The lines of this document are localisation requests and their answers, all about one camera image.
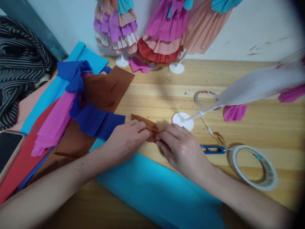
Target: wooden table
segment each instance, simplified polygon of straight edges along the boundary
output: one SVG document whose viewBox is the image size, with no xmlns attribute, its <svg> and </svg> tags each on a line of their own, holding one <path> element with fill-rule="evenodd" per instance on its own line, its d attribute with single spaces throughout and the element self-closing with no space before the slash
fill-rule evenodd
<svg viewBox="0 0 305 229">
<path fill-rule="evenodd" d="M 114 58 L 109 58 L 114 67 Z M 159 129 L 171 123 L 176 112 L 195 114 L 197 105 L 194 93 L 211 90 L 220 94 L 233 82 L 247 73 L 263 67 L 276 65 L 270 62 L 237 62 L 184 60 L 185 72 L 173 74 L 161 68 L 135 78 L 122 98 L 116 114 L 140 115 L 158 124 Z M 294 103 L 281 104 L 277 95 L 249 104 L 241 122 L 225 122 L 222 111 L 205 115 L 212 131 L 219 132 L 227 145 L 249 145 L 260 150 L 275 166 L 279 177 L 277 189 L 264 192 L 281 204 L 295 209 L 298 204 L 304 176 L 304 106 L 300 99 Z M 212 104 L 212 98 L 202 98 L 204 104 Z M 200 118 L 194 120 L 193 135 L 201 144 L 216 144 Z M 176 171 L 161 154 L 156 144 L 149 143 L 139 153 Z M 236 177 L 228 165 L 226 155 L 208 155 L 208 159 L 225 173 Z M 250 153 L 241 153 L 238 164 L 251 180 L 260 180 L 263 169 Z M 122 202 L 94 180 L 84 185 L 52 217 L 46 228 L 157 228 L 151 221 Z"/>
</svg>

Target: forearm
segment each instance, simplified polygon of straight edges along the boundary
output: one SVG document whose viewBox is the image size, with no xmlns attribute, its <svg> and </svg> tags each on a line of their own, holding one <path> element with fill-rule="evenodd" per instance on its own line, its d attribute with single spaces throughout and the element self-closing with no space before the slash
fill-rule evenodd
<svg viewBox="0 0 305 229">
<path fill-rule="evenodd" d="M 46 175 L 0 207 L 0 228 L 34 228 L 57 211 L 82 185 L 107 170 L 90 154 Z"/>
<path fill-rule="evenodd" d="M 198 181 L 203 189 L 227 204 L 254 228 L 287 228 L 294 213 L 263 193 L 215 168 L 211 179 Z"/>
</svg>

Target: blue-handled scissors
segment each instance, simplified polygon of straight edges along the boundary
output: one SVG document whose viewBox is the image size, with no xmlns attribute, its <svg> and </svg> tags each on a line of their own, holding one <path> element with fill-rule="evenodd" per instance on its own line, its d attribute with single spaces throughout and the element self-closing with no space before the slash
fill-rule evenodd
<svg viewBox="0 0 305 229">
<path fill-rule="evenodd" d="M 200 145 L 205 154 L 225 154 L 226 153 L 226 148 L 222 146 L 205 146 L 205 145 Z"/>
</svg>

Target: tape roll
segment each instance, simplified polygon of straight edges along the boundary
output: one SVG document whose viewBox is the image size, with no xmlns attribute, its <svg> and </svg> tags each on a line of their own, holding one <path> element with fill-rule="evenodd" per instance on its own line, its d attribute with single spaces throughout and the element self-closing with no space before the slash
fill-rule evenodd
<svg viewBox="0 0 305 229">
<path fill-rule="evenodd" d="M 196 104 L 198 105 L 198 107 L 200 107 L 202 110 L 207 110 L 208 108 L 203 106 L 200 102 L 199 102 L 199 99 L 198 99 L 198 96 L 200 93 L 205 93 L 205 94 L 210 94 L 211 96 L 213 96 L 217 101 L 218 101 L 218 95 L 216 95 L 214 92 L 211 92 L 211 91 L 197 91 L 194 95 L 194 100 L 196 102 Z"/>
<path fill-rule="evenodd" d="M 260 160 L 261 164 L 264 167 L 266 177 L 265 180 L 261 183 L 254 183 L 250 181 L 246 176 L 241 172 L 240 168 L 238 167 L 237 164 L 237 153 L 242 150 L 246 149 L 250 151 L 258 160 Z M 260 151 L 257 149 L 246 146 L 246 145 L 239 145 L 239 146 L 234 146 L 230 149 L 228 149 L 228 158 L 229 158 L 229 164 L 232 168 L 232 170 L 235 172 L 235 174 L 245 182 L 247 182 L 249 185 L 251 185 L 254 188 L 263 190 L 263 191 L 271 191 L 275 189 L 278 185 L 278 177 L 276 170 L 274 166 L 271 164 L 271 162 L 263 155 Z"/>
</svg>

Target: black and white striped cloth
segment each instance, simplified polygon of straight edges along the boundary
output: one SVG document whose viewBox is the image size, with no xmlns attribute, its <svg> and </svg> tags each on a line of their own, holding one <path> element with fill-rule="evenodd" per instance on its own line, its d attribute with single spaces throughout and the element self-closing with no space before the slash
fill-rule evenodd
<svg viewBox="0 0 305 229">
<path fill-rule="evenodd" d="M 0 130 L 15 125 L 19 101 L 51 68 L 52 59 L 38 38 L 19 22 L 0 17 Z"/>
</svg>

